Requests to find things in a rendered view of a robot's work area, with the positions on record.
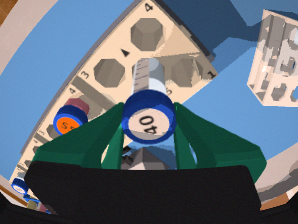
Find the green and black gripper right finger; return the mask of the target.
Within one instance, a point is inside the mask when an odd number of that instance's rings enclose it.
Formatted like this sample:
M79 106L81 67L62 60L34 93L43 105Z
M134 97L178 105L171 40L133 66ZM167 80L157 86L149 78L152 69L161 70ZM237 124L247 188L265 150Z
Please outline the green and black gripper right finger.
M174 108L177 169L244 165L256 183L267 166L259 146L199 117L179 102L174 102ZM196 154L197 167L189 144Z

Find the blue table mat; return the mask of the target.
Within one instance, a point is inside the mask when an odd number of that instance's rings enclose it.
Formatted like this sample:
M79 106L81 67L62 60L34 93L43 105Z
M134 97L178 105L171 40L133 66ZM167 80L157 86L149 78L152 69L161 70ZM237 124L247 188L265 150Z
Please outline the blue table mat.
M134 0L58 0L0 75L0 175L8 181L21 150L68 75ZM266 161L298 142L298 107L263 106L247 86L263 10L298 21L298 0L162 0L206 46L219 74L182 103L196 115L260 146ZM132 141L177 169L173 135ZM123 155L123 156L124 156Z

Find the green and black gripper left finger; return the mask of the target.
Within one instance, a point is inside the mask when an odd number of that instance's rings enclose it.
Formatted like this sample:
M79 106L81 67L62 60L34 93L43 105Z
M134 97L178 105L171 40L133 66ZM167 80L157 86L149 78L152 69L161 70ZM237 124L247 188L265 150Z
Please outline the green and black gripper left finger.
M119 102L101 116L39 146L32 161L76 164L85 168L121 169L124 145L121 127L123 107L124 102Z

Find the blue tube rack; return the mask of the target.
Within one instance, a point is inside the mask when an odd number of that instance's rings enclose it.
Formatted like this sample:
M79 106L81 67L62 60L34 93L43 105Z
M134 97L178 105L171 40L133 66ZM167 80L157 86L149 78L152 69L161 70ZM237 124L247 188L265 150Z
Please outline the blue tube rack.
M38 199L30 198L30 195L29 195L29 194L24 195L23 198L24 198L27 202L28 202L28 200L32 200L32 201L36 202L37 205L38 205L38 203L40 202Z

